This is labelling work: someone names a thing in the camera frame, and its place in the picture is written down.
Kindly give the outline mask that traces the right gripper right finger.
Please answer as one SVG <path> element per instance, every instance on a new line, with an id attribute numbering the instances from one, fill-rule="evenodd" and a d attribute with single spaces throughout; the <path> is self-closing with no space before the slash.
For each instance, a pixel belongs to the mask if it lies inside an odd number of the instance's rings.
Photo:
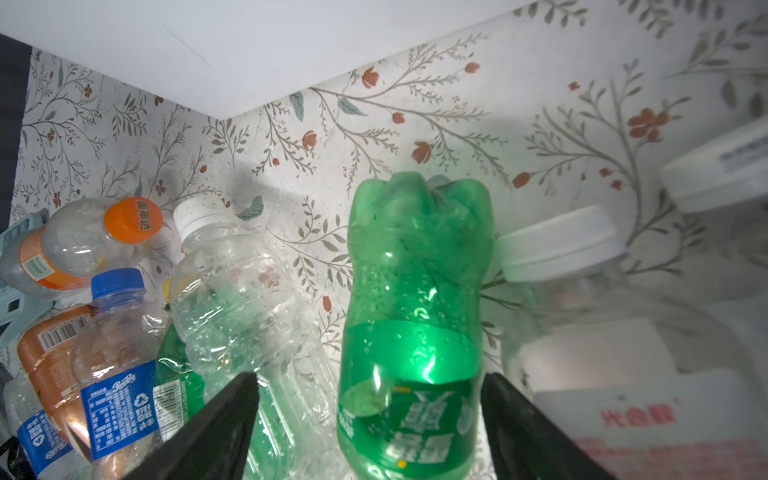
<path id="1" fill-rule="evenodd" d="M 494 471 L 499 479 L 612 477 L 503 375 L 485 375 L 481 406 Z"/>

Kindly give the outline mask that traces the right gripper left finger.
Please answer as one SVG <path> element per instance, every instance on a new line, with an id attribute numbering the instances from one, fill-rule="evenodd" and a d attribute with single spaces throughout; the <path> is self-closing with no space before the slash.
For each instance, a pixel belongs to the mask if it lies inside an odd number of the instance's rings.
<path id="1" fill-rule="evenodd" d="M 258 377 L 237 375 L 125 478 L 241 479 L 259 408 Z"/>

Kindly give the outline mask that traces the green Sprite bottle label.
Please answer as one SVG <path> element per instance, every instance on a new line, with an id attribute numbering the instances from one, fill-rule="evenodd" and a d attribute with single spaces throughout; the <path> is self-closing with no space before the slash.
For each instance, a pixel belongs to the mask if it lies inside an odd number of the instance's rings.
<path id="1" fill-rule="evenodd" d="M 493 250 L 489 192 L 415 172 L 359 185 L 348 252 L 337 438 L 361 479 L 462 479 L 483 373 L 480 290 Z"/>

